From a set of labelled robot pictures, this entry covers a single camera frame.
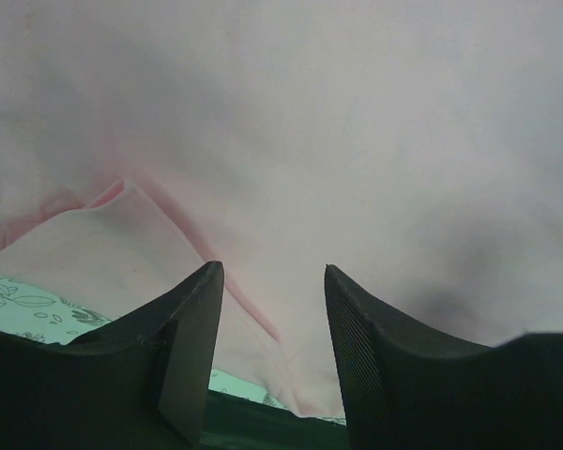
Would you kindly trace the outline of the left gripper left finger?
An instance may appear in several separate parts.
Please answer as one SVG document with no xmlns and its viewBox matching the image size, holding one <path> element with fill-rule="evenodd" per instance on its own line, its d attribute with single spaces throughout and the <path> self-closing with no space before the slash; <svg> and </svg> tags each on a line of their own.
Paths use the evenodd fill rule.
<svg viewBox="0 0 563 450">
<path fill-rule="evenodd" d="M 195 449 L 223 268 L 66 345 L 0 331 L 0 449 Z"/>
</svg>

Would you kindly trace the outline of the pink t-shirt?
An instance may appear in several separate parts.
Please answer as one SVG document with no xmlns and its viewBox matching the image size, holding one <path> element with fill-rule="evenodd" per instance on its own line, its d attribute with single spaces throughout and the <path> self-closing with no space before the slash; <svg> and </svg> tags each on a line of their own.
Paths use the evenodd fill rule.
<svg viewBox="0 0 563 450">
<path fill-rule="evenodd" d="M 301 416 L 329 264 L 563 331 L 563 1 L 0 1 L 0 275 L 120 316 L 209 260 L 216 367 Z"/>
</svg>

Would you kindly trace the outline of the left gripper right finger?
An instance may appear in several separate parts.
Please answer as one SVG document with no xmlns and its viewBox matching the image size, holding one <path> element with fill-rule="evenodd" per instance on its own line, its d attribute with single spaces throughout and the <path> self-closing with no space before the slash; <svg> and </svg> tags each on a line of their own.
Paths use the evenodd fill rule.
<svg viewBox="0 0 563 450">
<path fill-rule="evenodd" d="M 563 449 L 563 333 L 441 332 L 334 265 L 327 320 L 354 449 Z"/>
</svg>

